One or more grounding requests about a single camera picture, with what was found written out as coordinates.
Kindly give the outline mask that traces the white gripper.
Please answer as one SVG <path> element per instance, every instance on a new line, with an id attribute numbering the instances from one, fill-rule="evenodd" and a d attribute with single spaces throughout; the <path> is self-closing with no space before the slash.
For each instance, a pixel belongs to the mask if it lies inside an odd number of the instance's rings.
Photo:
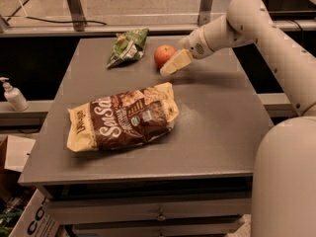
<path id="1" fill-rule="evenodd" d="M 180 40 L 182 48 L 178 50 L 160 69 L 162 76 L 169 76 L 188 66 L 194 59 L 203 59 L 214 54 L 206 42 L 204 27 L 193 30 Z"/>

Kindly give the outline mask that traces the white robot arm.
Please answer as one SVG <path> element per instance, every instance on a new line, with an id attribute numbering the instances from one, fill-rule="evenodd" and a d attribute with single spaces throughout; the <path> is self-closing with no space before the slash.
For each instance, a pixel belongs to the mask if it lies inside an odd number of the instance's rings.
<path id="1" fill-rule="evenodd" d="M 160 69 L 169 76 L 225 47 L 253 44 L 281 86 L 283 118 L 255 156 L 251 237 L 316 237 L 316 59 L 272 20 L 262 0 L 231 0 L 226 13 L 181 39 L 186 57 Z"/>

